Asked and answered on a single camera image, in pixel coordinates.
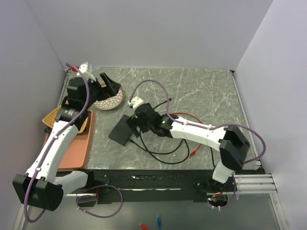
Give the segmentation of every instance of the cable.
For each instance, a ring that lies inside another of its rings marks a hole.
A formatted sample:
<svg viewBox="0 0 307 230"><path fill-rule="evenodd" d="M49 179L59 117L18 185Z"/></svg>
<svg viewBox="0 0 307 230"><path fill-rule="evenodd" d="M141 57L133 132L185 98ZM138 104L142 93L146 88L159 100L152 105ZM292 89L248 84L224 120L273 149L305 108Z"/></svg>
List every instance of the cable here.
<svg viewBox="0 0 307 230"><path fill-rule="evenodd" d="M146 147L146 145L145 145L145 143L144 143L144 141L143 141L143 139L142 139L141 131L140 131L140 138L141 138L142 144L144 145L144 148L146 149L146 152L148 152L153 158L155 158L157 161L159 161L159 162L161 162L161 163L164 163L164 164L180 164L180 163L186 161L186 160L188 159L189 155L190 155L189 145L188 145L187 141L186 141L185 139L183 139L183 141L186 143L187 149L188 149L188 154L187 154L187 156L185 157L185 159L183 159L183 160L181 160L181 161L178 161L178 162L165 162L165 161L162 161L162 160L160 160L159 158L156 158L156 157L153 155L153 154L155 154L154 152L151 152L151 151L148 150L148 148Z"/></svg>
<svg viewBox="0 0 307 230"><path fill-rule="evenodd" d="M130 97L130 99L129 99L129 102L131 102L131 100L132 100L132 98L133 98L133 96L134 96L136 90L139 88L139 86L142 85L142 84L145 83L145 82L148 82L148 81L153 82L153 83L155 83L155 84L158 84L158 85L164 90L164 92L165 92L165 97L166 97L167 99L169 98L166 88L165 88L161 83L157 82L156 80L147 79L147 80L143 80L143 81L141 81L139 84L137 84L137 86L135 87L135 89L133 90L133 92L132 92L132 94L131 94L131 97ZM246 129L246 130L250 131L251 133L253 133L254 135L256 135L256 136L259 138L259 140L262 142L263 149L262 149L262 152L261 152L257 157L254 157L254 158L252 158L252 159L250 159L250 160L248 160L248 161L245 161L244 163L248 163L248 162L252 162L252 161L255 161L255 160L257 160L257 159L260 159L260 157L262 157L262 156L264 155L264 153L265 153L266 144L265 144L265 141L264 141L264 139L262 138L262 136L260 136L260 134L258 134L255 130L253 130L253 129L247 127L247 126L244 126L244 125L242 125L242 124L238 124L238 123L234 123L234 122L227 122L227 123L223 123L223 124L221 124L221 125L218 125L218 126L216 126L216 127L211 127L211 128L207 128L207 127L200 126L200 125L198 125L198 124L193 124L193 123L184 124L184 123L181 122L181 121L175 120L175 119L172 118L172 116L170 115L170 113L169 113L169 100L167 100L167 102L166 102L166 114L167 114L167 116L169 117L169 119L171 119L171 120L174 121L174 122L180 123L180 124L182 124L182 125L194 126L194 127L198 127L198 128L207 129L207 130L216 130L216 129L221 128L221 127L224 127L224 126L238 126L238 127L241 127L241 128L243 128L243 129Z"/></svg>
<svg viewBox="0 0 307 230"><path fill-rule="evenodd" d="M135 144L137 147L139 147L139 148L142 149L143 151L147 152L146 149L144 149L142 146L140 146L140 145L139 145L138 143L136 143L134 140L129 139L129 141L130 141L131 143ZM160 153L160 152L152 152L152 151L151 151L151 153L153 153L153 154L158 154L158 155L167 155L167 154L171 154L171 153L177 151L177 150L180 148L182 142L183 142L183 139L181 139L181 142L179 143L179 145L177 146L177 148L175 148L175 149L174 149L173 151L171 151L171 152Z"/></svg>
<svg viewBox="0 0 307 230"><path fill-rule="evenodd" d="M211 151L211 160L212 160L212 165L213 165L213 168L215 168L214 158L213 158L213 151L212 151L212 148L211 148L211 147L210 147L210 151Z"/></svg>
<svg viewBox="0 0 307 230"><path fill-rule="evenodd" d="M165 104L165 103L167 103L167 100L166 101L163 101L162 103L160 103L160 104L158 104L158 105L156 105L153 109L155 110L156 108L158 108L159 106L161 106L161 105L163 105L163 104Z"/></svg>
<svg viewBox="0 0 307 230"><path fill-rule="evenodd" d="M39 163L37 164L37 169L39 169L39 168L43 165L44 160L45 160L47 154L49 153L49 151L50 151L50 149L51 149L53 143L56 141L56 139L58 138L58 136L59 136L62 132L64 132L64 131L66 130L67 127L69 127L71 124L73 124L74 121L77 120L77 119L84 113L84 111L87 109L86 107L87 107L88 102L89 102L89 99L90 99L90 89L89 89L87 80L86 80L85 76L83 75L83 73L81 73L81 71L80 71L76 66L74 66L74 65L72 65L72 64L66 63L66 65L67 65L68 67L72 68L72 69L75 69L78 73L80 73L80 75L81 75L81 77L82 77L82 79L83 79L83 81L84 81L85 88L86 88L86 100L85 100L85 103L84 103L84 106L83 106L82 110L81 110L81 111L80 111L80 112L79 112L69 123L67 123L67 125L64 126L64 127L63 127L63 128L62 128L62 129L51 139L50 143L47 145L47 148L46 148L46 150L45 150L45 152L44 152L42 158L40 159ZM30 182L29 182L29 185L28 185L28 187L27 187L27 190L26 190L26 192L25 192L25 196L24 196L24 217L25 217L25 219L26 219L29 223L34 223L34 222L38 221L38 220L41 218L41 216L44 214L44 212L45 212L45 209L44 209L44 210L42 210L42 212L38 215L37 218L35 218L35 219L30 219L29 213L28 213L28 209L27 209L27 207L28 207L29 195L30 195L30 190L31 190L31 188L32 188L33 182L34 182L34 180L36 179L38 173L39 173L39 171L38 171L38 170L35 170L35 172L34 172L32 178L31 178L31 180L30 180Z"/></svg>
<svg viewBox="0 0 307 230"><path fill-rule="evenodd" d="M79 197L79 198L76 200L77 209L79 209L79 210L81 210L82 212L87 213L87 214L89 214L89 215L91 215L91 216L93 216L93 217L98 217L98 218L109 218L109 217L115 216L115 215L120 211L121 207L123 206L123 203L124 203L123 194L121 193L121 191L120 191L118 188L116 188L116 187L114 187L114 186L112 186L112 185L109 185L109 184L98 185L98 186L95 186L95 187L90 188L90 189L87 189L87 190L91 190L91 189L95 189L95 188L101 188L101 187L114 188L116 191L118 191L118 193L119 193L119 195L120 195L120 205L119 205L118 209L117 209L113 214L108 215L108 216L100 216L100 215L91 213L91 212L89 212L89 211L86 211L86 210L84 210L82 207L79 206L78 201L79 201L81 198L84 198L84 197L93 197L92 195L83 195L83 196Z"/></svg>
<svg viewBox="0 0 307 230"><path fill-rule="evenodd" d="M143 223L140 223L140 227L143 229L143 230L149 230L149 228L144 225Z"/></svg>
<svg viewBox="0 0 307 230"><path fill-rule="evenodd" d="M235 179L235 177L234 177L234 175L232 175L232 179L233 179L233 184L234 184L234 193L232 194L232 197L230 198L230 200L227 202L227 204L225 205L225 206L223 206L223 207L221 207L221 209L222 208L226 208L228 205L230 205L230 203L233 201L233 199L235 198L235 195L236 195L236 179Z"/></svg>
<svg viewBox="0 0 307 230"><path fill-rule="evenodd" d="M220 197L225 191L226 191L226 187L223 188L223 190L221 191L221 193L215 194L215 195L213 195L212 197L214 197L214 198L216 199L216 198Z"/></svg>
<svg viewBox="0 0 307 230"><path fill-rule="evenodd" d="M161 217L160 217L160 215L157 216L157 224L158 224L158 229L159 229L159 230L162 230Z"/></svg>

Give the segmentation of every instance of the gray marble table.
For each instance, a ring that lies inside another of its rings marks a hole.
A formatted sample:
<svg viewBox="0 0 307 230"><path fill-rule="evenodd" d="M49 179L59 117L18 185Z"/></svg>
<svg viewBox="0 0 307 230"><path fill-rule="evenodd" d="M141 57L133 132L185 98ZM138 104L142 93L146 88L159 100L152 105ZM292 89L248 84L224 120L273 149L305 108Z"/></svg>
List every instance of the gray marble table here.
<svg viewBox="0 0 307 230"><path fill-rule="evenodd" d="M243 110L236 92L233 77L225 69L179 69L179 68L97 68L93 70L95 77L105 72L112 80L119 82L125 91L125 102L128 101L134 87L144 79L153 79L162 83L169 96L170 112L187 112L195 115L205 124L216 126L224 122L238 122L245 124ZM155 105L163 102L163 90L151 82L144 83L136 94L145 102ZM193 157L176 165L158 162L147 152L142 151L128 142L122 146L108 138L109 133L126 115L132 115L133 110L123 102L112 111L100 111L93 106L96 114L95 131L87 168L89 169L213 169L211 152L207 146L202 146ZM165 105L157 109L161 114L165 112ZM141 145L139 138L132 137ZM152 151L168 152L176 148L179 139L161 138L148 132L143 135L147 147ZM198 143L188 141L191 150L196 149ZM221 159L217 151L213 150L215 164ZM167 162L176 162L185 158L187 148L184 144L180 149L170 155L158 156ZM255 156L250 148L247 159ZM248 163L244 169L257 169L255 162Z"/></svg>

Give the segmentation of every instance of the white enclosure wall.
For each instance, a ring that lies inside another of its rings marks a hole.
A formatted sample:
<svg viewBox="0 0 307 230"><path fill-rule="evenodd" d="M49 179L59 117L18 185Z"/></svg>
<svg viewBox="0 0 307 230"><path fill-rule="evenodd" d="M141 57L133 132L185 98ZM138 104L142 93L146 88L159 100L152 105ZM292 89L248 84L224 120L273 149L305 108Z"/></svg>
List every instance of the white enclosure wall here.
<svg viewBox="0 0 307 230"><path fill-rule="evenodd" d="M0 7L0 223L12 228L20 201L12 180L44 141L41 119L54 107L64 70L24 0Z"/></svg>
<svg viewBox="0 0 307 230"><path fill-rule="evenodd" d="M306 229L306 0L272 3L235 79L248 121L266 140L262 163L274 176L290 229Z"/></svg>
<svg viewBox="0 0 307 230"><path fill-rule="evenodd" d="M26 0L62 65L235 70L272 0Z"/></svg>

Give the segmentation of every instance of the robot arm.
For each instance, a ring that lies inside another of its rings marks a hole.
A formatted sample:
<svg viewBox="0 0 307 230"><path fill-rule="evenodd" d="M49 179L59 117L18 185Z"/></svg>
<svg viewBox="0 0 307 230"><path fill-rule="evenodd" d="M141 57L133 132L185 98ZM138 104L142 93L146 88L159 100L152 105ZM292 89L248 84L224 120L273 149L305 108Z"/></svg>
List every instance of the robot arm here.
<svg viewBox="0 0 307 230"><path fill-rule="evenodd" d="M89 86L89 102L87 109L95 102L105 100L115 96L121 85L113 82L105 73L101 73L100 77L105 82L102 87L97 79L91 74L91 66L83 63L79 68L81 73L88 79ZM62 102L62 107L58 111L56 121L50 133L46 144L44 145L39 156L26 171L25 175L16 175L13 180L13 186L21 201L24 203L25 193L28 189L31 178L38 172L30 190L28 205L55 210L61 203L63 196L72 191L89 185L94 180L94 174L90 170L73 171L72 173L56 178L60 162L74 137L78 134L84 121L88 117L87 109L68 126L59 136L58 132L62 130L77 114L82 111L86 101L86 88L82 78L77 75L69 81L67 87L68 95ZM38 167L47 146L53 142L42 165Z"/></svg>
<svg viewBox="0 0 307 230"><path fill-rule="evenodd" d="M241 170L250 147L240 129L236 126L222 127L215 130L207 130L200 127L188 126L188 121L180 116L172 115L172 121L167 115L159 115L149 103L144 103L139 97L129 102L129 106L135 109L134 115L127 120L127 124L136 137L139 133L152 131L158 136L169 138L182 138L207 145L221 154L221 161L216 165L212 179L219 183L226 183L228 177L236 170ZM206 128L211 125L199 124Z"/></svg>

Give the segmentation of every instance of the blue connector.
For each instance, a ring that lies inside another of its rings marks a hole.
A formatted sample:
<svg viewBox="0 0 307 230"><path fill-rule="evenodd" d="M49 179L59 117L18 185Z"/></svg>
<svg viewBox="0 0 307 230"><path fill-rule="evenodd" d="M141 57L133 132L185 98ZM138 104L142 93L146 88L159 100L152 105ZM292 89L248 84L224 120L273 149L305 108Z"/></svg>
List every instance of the blue connector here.
<svg viewBox="0 0 307 230"><path fill-rule="evenodd" d="M161 230L162 228L161 228L161 217L160 217L160 215L157 216L157 223L158 223L159 230Z"/></svg>

